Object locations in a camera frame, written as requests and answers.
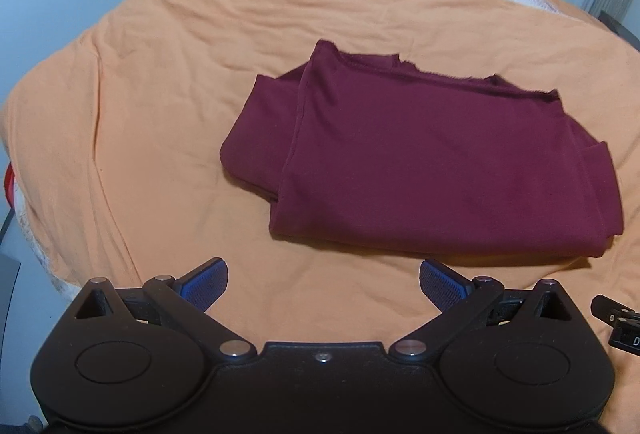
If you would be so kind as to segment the dark bedside table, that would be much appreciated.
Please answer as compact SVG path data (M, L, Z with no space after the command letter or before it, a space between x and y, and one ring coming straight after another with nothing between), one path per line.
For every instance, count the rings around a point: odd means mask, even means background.
M635 50L640 50L640 39L631 33L630 30L620 21L610 16L605 11L601 11L598 20L604 24L612 33L622 38L625 42L628 42Z

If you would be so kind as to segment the maroon garment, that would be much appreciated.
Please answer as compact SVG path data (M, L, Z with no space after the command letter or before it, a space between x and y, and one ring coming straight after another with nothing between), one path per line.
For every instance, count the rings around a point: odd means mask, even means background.
M624 230L610 151L555 91L318 42L257 76L220 148L274 235L440 255L600 256Z

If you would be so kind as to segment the orange bed cover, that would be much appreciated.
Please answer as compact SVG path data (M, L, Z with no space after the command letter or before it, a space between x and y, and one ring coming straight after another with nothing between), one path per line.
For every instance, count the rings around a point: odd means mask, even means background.
M213 315L258 344L389 343L431 318L416 258L271 238L268 203L221 169L255 76L291 70L321 38L426 71L556 90L610 147L624 234L596 259L460 267L509 287L558 279L580 306L598 293L638 304L638 52L566 4L512 0L124 0L27 73L1 111L55 276L130 287L223 257L230 285Z

